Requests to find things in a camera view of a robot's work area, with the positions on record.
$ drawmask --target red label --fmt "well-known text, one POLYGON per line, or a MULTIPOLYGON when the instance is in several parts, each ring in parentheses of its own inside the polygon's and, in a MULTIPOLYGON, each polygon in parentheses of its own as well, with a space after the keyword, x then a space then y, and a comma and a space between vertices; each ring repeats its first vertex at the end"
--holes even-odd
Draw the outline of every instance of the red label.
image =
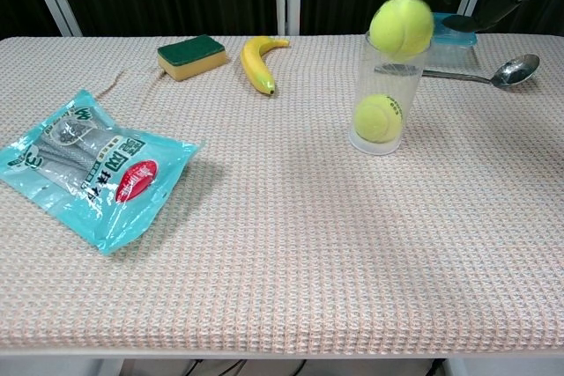
POLYGON ((137 197, 151 185, 157 175, 157 162, 145 160, 130 167, 123 174, 120 186, 115 192, 115 200, 125 203, 137 197))

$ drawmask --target blue lid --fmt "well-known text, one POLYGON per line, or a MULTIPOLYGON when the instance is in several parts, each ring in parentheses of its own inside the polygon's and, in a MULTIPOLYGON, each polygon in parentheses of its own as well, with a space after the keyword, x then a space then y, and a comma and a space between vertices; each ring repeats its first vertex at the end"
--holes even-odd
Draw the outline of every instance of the blue lid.
POLYGON ((473 46, 478 41, 475 33, 461 33, 442 24, 442 20, 452 13, 434 13, 433 43, 452 44, 455 46, 473 46))

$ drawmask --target clear plastic cup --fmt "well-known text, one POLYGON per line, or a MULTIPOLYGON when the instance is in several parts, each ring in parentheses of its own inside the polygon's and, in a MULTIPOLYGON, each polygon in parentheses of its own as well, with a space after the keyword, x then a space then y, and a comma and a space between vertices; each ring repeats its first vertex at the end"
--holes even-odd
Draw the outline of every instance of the clear plastic cup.
POLYGON ((427 51, 409 57, 386 55, 365 34, 349 132, 357 149, 384 155, 400 145, 426 56, 427 51))

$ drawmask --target metal spoon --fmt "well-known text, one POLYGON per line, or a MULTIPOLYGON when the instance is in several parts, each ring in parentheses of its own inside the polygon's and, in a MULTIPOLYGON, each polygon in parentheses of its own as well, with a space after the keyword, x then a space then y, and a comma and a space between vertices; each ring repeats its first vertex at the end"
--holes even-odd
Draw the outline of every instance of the metal spoon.
POLYGON ((519 56, 503 64, 490 79, 476 75, 440 72, 438 70, 423 70, 423 77, 461 79, 463 81, 491 84, 497 88, 508 88, 529 79, 537 70, 539 63, 540 59, 538 59, 537 55, 519 56))

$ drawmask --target spoon handle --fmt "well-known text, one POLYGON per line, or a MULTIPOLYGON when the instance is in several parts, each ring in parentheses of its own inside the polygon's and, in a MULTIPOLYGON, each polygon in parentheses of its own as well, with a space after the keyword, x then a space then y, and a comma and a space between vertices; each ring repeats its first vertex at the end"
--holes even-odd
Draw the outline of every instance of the spoon handle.
POLYGON ((491 84, 487 78, 476 75, 456 74, 455 72, 440 72, 439 70, 423 70, 423 77, 461 79, 463 81, 476 81, 477 83, 491 84))

